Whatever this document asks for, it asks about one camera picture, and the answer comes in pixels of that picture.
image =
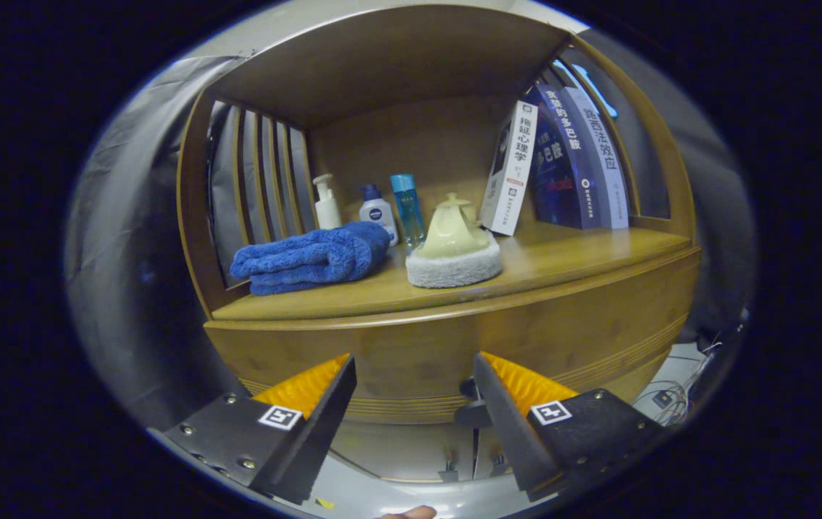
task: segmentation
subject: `book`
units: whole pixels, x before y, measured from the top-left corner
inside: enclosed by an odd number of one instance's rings
[[[570,96],[536,83],[527,99],[539,106],[536,157],[530,168],[536,219],[558,226],[601,226],[598,160]]]
[[[500,127],[478,214],[481,224],[495,233],[513,236],[517,227],[533,161],[537,114],[536,105],[517,101],[510,118]]]
[[[575,75],[568,68],[559,65],[565,74],[562,97],[570,99],[573,109],[580,115],[583,141],[591,142],[596,150],[598,167],[595,168],[600,194],[601,225],[609,229],[624,229],[629,226],[629,209],[626,201],[626,184],[619,166],[619,158],[612,144],[609,132],[600,121],[600,112],[593,105],[590,96]]]

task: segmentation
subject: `folded towel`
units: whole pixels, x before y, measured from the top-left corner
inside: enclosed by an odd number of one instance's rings
[[[302,236],[235,253],[229,272],[250,278],[250,292],[259,296],[293,292],[331,283],[358,280],[385,258],[389,233],[372,221],[351,221],[336,229],[319,229]]]

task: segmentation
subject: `shelf board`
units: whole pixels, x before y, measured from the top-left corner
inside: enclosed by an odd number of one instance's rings
[[[209,86],[310,130],[405,102],[517,95],[569,33],[473,6],[401,6],[354,14],[276,43]]]
[[[690,239],[638,227],[582,231],[529,221],[518,226],[516,236],[501,236],[498,243],[503,272],[476,285],[443,289],[411,286],[405,272],[405,247],[392,247],[384,265],[358,282],[245,296],[214,310],[213,319],[328,319],[497,298],[645,262],[690,246]]]

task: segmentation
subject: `bottle cap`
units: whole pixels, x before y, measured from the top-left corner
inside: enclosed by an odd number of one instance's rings
[[[318,186],[318,201],[331,200],[335,196],[331,187],[328,187],[328,182],[331,181],[332,175],[330,173],[322,174],[315,177],[311,183]]]
[[[401,191],[414,190],[414,177],[410,174],[393,174],[392,175],[392,191],[399,193]]]
[[[376,187],[375,184],[364,184],[361,186],[361,191],[363,191],[363,201],[367,200],[375,200],[376,198],[382,198],[382,194],[379,193],[379,188]]]

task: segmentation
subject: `wooden shelf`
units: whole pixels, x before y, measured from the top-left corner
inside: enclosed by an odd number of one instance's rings
[[[690,240],[642,228],[581,231],[551,223],[522,223],[499,238],[504,271],[494,279],[457,288],[411,286],[405,248],[392,247],[384,266],[366,279],[315,289],[246,296],[213,312],[217,321],[278,321],[361,316],[429,309],[559,285],[609,272],[690,246]]]

